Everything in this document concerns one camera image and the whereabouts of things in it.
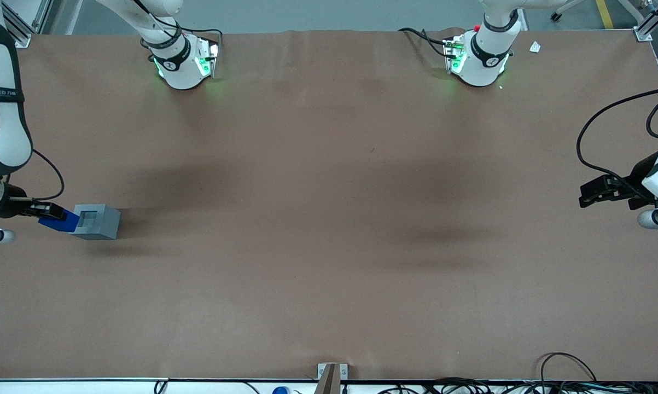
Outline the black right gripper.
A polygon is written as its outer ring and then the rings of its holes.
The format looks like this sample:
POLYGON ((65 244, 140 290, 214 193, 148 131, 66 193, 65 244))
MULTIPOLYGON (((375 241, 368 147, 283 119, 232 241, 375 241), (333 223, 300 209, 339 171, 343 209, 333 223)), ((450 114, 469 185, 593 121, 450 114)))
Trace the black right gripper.
POLYGON ((57 204, 33 204, 31 198, 20 187, 4 183, 1 199, 1 218, 9 219, 18 215, 48 220, 65 220, 68 215, 57 204))

